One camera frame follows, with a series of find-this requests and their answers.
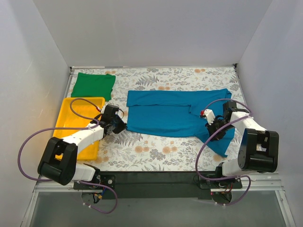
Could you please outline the blue t shirt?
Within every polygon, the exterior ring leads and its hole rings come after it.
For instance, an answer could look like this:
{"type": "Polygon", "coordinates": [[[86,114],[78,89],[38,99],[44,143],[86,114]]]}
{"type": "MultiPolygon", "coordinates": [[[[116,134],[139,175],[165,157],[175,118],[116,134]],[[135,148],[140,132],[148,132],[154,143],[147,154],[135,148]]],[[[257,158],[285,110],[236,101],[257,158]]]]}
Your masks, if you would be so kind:
{"type": "Polygon", "coordinates": [[[200,112],[210,105],[215,115],[223,114],[228,89],[211,91],[128,91],[127,130],[162,137],[209,138],[206,119],[200,112]]]}

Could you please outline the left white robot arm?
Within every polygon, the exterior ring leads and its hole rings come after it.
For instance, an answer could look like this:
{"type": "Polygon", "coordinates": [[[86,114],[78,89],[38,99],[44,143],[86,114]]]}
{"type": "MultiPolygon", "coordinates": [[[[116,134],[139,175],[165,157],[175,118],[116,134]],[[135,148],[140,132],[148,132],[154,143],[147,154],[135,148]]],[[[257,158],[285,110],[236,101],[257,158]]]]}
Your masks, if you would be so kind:
{"type": "Polygon", "coordinates": [[[87,129],[62,139],[50,138],[37,172],[61,185],[67,185],[71,181],[92,181],[97,169],[87,164],[79,164],[77,156],[94,142],[126,129],[126,123],[118,115],[119,111],[117,106],[106,105],[101,111],[100,121],[91,121],[87,129]]]}

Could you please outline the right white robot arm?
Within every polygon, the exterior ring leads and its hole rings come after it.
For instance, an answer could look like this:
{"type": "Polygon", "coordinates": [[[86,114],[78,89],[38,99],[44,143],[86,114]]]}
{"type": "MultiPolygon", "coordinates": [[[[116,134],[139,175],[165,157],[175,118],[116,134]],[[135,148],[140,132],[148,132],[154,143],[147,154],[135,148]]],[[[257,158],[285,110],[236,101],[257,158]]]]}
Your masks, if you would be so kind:
{"type": "Polygon", "coordinates": [[[245,174],[276,171],[279,134],[256,123],[249,110],[238,108],[236,101],[226,99],[222,115],[215,115],[211,109],[205,108],[200,116],[207,120],[205,126],[211,141],[222,140],[231,129],[242,135],[237,158],[221,163],[213,174],[204,177],[206,181],[222,181],[223,185],[228,185],[245,174]]]}

